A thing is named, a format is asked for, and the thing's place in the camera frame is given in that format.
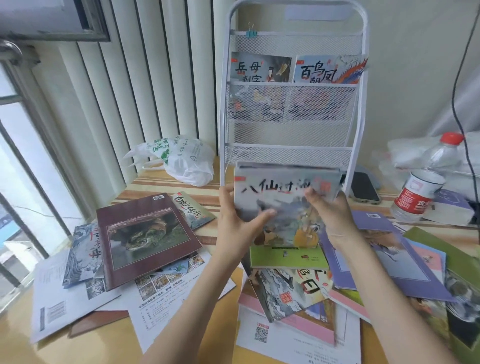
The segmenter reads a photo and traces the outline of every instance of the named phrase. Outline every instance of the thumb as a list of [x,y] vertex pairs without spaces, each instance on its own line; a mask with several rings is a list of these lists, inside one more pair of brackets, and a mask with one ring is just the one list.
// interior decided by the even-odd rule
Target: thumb
[[268,210],[261,212],[252,221],[247,222],[247,226],[249,226],[249,229],[254,233],[255,236],[257,236],[262,231],[265,224],[275,215],[276,211],[272,208],[269,208]]
[[305,190],[307,201],[318,211],[320,217],[324,217],[330,210],[330,205],[311,187]]

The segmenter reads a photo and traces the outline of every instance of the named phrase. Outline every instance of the water bottle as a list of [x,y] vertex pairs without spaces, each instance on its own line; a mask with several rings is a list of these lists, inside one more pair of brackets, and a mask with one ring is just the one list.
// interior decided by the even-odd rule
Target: water bottle
[[423,153],[421,168],[410,173],[390,208],[394,218],[408,223],[421,219],[435,193],[445,184],[445,173],[460,163],[457,147],[462,141],[462,134],[444,133],[437,145]]

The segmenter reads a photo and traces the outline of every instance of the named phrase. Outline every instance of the white metal magazine rack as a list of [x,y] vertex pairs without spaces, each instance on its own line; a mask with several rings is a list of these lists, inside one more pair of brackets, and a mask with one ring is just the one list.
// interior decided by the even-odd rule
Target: white metal magazine rack
[[[363,20],[362,30],[356,33],[262,32],[255,27],[257,35],[247,37],[247,32],[231,30],[230,21],[240,6],[251,3],[339,4],[331,0],[238,0],[230,8],[227,16],[230,36],[225,37],[224,43],[219,116],[221,185],[225,184],[227,165],[241,160],[341,168],[347,171],[344,190],[349,190],[365,124],[367,70],[356,85],[230,81],[230,55],[232,51],[237,51],[291,57],[293,73],[297,55],[368,54],[368,17],[365,9],[353,0],[341,2],[351,4]],[[254,93],[258,96],[261,90],[261,94],[268,95],[280,90],[278,95],[281,96],[276,101],[282,104],[283,111],[264,120],[259,117],[253,120],[236,118],[230,112],[233,88],[234,93],[241,88],[245,99],[251,100],[249,107],[253,108],[256,107],[253,104]],[[298,117],[295,112],[297,99],[302,93],[302,97],[309,98],[308,104],[313,106],[313,117]],[[351,141],[354,124],[355,137]]]

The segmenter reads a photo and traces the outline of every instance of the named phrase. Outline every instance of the smartphone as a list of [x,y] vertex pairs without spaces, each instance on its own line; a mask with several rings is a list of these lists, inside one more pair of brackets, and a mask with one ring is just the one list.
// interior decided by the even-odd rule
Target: smartphone
[[355,201],[374,205],[378,205],[382,201],[370,181],[370,177],[364,172],[355,172],[353,174],[350,197]]

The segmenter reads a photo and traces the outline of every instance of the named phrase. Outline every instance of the barcode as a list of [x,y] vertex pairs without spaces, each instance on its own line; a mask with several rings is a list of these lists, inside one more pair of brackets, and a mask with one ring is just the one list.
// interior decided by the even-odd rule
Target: barcode
[[255,340],[258,340],[267,344],[267,335],[268,335],[267,329],[257,326],[257,330],[255,331]]
[[45,308],[40,308],[40,331],[45,330]]
[[64,314],[66,314],[67,310],[65,308],[65,301],[62,301],[55,306],[49,307],[47,311],[47,323],[50,323],[53,320],[56,320],[57,318],[60,318]]

